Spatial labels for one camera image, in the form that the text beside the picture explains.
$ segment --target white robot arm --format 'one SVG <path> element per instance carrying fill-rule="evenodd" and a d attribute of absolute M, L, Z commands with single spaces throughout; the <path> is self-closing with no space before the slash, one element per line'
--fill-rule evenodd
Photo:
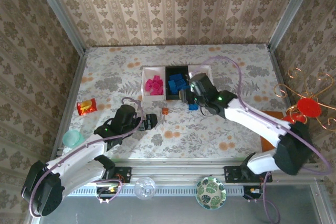
<path fill-rule="evenodd" d="M 264 153 L 251 153 L 245 159 L 239 167 L 239 172 L 246 182 L 250 182 L 253 178 L 259 181 L 259 174 L 279 169 L 289 175 L 296 175 L 311 155 L 312 151 L 309 148 L 288 134 L 288 131 L 293 131 L 311 143 L 308 129 L 304 124 L 300 122 L 290 124 L 249 105 L 243 106 L 235 94 L 229 91 L 218 92 L 205 74 L 195 75 L 191 78 L 190 84 L 192 90 L 185 89 L 179 92 L 182 102 L 188 104 L 196 102 L 211 114 L 239 123 L 263 136 L 276 148 Z M 150 130 L 157 122 L 155 114 L 148 114 L 139 129 Z M 43 174 L 48 173 L 33 198 L 34 208 L 45 216 L 54 211 L 62 199 L 73 190 L 95 180 L 113 178 L 115 165 L 104 156 L 104 153 L 115 145 L 122 144 L 123 138 L 128 135 L 113 141 L 98 140 L 131 132 L 139 123 L 140 118 L 136 117 L 134 107 L 122 105 L 114 119 L 107 120 L 104 125 L 98 127 L 94 135 L 77 148 L 47 164 L 36 162 L 27 175 L 22 196 L 29 202 L 38 180 Z"/>
<path fill-rule="evenodd" d="M 140 121 L 141 117 L 136 116 L 134 107 L 121 105 L 114 118 L 99 126 L 81 145 L 47 164 L 41 161 L 34 163 L 23 185 L 22 197 L 28 202 L 33 197 L 35 211 L 46 216 L 58 207 L 64 197 L 79 187 L 96 180 L 114 178 L 118 167 L 104 154 L 122 144 L 122 140 L 131 135 L 128 133 L 134 131 Z M 138 130 L 150 130 L 157 122 L 155 114 L 147 114 Z M 37 184 L 36 193 L 32 196 Z"/>
<path fill-rule="evenodd" d="M 247 181 L 259 174 L 282 170 L 289 175 L 296 175 L 311 155 L 312 150 L 301 143 L 289 132 L 294 132 L 311 144 L 306 125 L 273 118 L 247 104 L 242 103 L 237 95 L 229 91 L 218 92 L 204 73 L 190 79 L 192 89 L 180 90 L 180 99 L 188 104 L 197 103 L 211 114 L 219 115 L 239 123 L 256 132 L 269 141 L 275 149 L 264 153 L 252 153 L 240 166 L 242 176 Z"/>

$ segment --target decorative plate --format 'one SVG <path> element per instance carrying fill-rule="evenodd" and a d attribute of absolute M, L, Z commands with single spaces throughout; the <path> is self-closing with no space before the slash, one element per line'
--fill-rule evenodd
<path fill-rule="evenodd" d="M 205 177 L 196 186 L 197 202 L 205 209 L 216 210 L 226 200 L 226 190 L 223 183 L 213 176 Z"/>

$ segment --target small orange block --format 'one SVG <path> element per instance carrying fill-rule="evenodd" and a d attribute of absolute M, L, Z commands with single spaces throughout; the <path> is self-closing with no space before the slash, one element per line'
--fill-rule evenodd
<path fill-rule="evenodd" d="M 168 115 L 169 114 L 169 109 L 168 108 L 162 108 L 162 114 L 163 115 Z"/>

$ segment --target damask wallpaper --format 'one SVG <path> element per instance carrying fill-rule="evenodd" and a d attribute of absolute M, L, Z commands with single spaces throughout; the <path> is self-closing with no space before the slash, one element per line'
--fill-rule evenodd
<path fill-rule="evenodd" d="M 277 60 L 285 83 L 299 92 L 304 89 L 303 79 L 291 80 L 286 74 L 288 69 L 302 69 L 307 89 L 312 92 L 329 84 L 319 81 L 319 72 L 326 72 L 336 79 L 336 0 L 304 0 L 277 48 Z M 319 101 L 336 106 L 336 84 L 322 93 Z M 327 124 L 327 118 L 336 118 L 336 111 L 322 110 L 324 124 Z M 314 120 L 310 123 L 310 130 L 313 142 L 335 169 L 336 132 L 324 130 Z M 336 209 L 336 175 L 325 177 L 325 184 Z"/>
<path fill-rule="evenodd" d="M 50 158 L 78 59 L 46 0 L 0 0 L 0 223 L 23 223 L 22 185 Z"/>
<path fill-rule="evenodd" d="M 268 43 L 290 0 L 61 0 L 87 47 Z"/>

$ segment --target glass panel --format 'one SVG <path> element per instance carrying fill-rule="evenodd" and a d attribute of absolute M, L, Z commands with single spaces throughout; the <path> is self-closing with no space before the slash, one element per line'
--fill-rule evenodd
<path fill-rule="evenodd" d="M 267 198 L 279 208 L 281 223 L 321 223 L 310 186 L 270 186 Z M 172 223 L 269 223 L 262 201 L 248 203 L 242 197 L 228 197 L 219 210 L 200 207 L 194 197 L 153 197 L 142 201 L 136 197 L 119 197 L 100 204 L 95 197 L 67 197 L 40 224 L 172 224 Z"/>

